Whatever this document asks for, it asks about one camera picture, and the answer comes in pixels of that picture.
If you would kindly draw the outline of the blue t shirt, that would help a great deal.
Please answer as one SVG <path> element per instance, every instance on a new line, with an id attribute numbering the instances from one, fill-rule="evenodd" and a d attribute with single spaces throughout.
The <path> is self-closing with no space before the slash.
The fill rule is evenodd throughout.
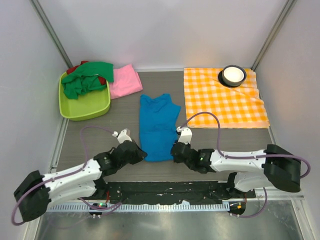
<path id="1" fill-rule="evenodd" d="M 171 95 L 164 93 L 156 98 L 140 96 L 139 140 L 147 153 L 145 161 L 171 161 L 171 149 L 177 140 L 176 122 L 181 107 L 172 102 Z"/>

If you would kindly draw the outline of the orange checkered cloth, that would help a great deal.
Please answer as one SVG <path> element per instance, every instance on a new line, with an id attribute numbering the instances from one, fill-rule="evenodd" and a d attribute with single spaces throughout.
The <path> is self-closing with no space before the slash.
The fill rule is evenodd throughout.
<path id="1" fill-rule="evenodd" d="M 185 112 L 191 128 L 267 129 L 270 122 L 260 98 L 256 73 L 245 69 L 238 87 L 222 85 L 220 68 L 185 68 Z"/>

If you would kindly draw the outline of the black white bowl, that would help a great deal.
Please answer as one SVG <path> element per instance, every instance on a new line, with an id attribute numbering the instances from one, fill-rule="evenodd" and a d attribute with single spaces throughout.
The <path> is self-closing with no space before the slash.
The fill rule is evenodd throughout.
<path id="1" fill-rule="evenodd" d="M 237 65 L 227 65 L 218 74 L 218 81 L 229 88 L 239 87 L 246 78 L 246 71 Z"/>

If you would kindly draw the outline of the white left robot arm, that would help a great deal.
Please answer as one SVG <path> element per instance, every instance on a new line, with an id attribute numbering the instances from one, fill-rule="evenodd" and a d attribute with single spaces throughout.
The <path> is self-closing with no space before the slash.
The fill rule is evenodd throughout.
<path id="1" fill-rule="evenodd" d="M 111 150 L 101 152 L 84 164 L 62 171 L 40 174 L 38 170 L 27 175 L 13 195 L 22 222 L 31 222 L 49 208 L 79 198 L 102 199 L 107 194 L 104 177 L 115 174 L 127 164 L 137 164 L 147 157 L 134 141 L 126 140 Z"/>

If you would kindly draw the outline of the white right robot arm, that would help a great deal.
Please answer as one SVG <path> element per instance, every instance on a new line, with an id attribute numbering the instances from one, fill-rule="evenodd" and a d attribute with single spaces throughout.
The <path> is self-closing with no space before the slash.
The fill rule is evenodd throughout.
<path id="1" fill-rule="evenodd" d="M 171 155 L 175 163 L 184 163 L 201 174 L 229 172 L 225 190 L 233 198 L 264 187 L 289 193 L 301 190 L 301 161 L 275 144 L 251 152 L 218 152 L 212 148 L 195 150 L 177 142 Z"/>

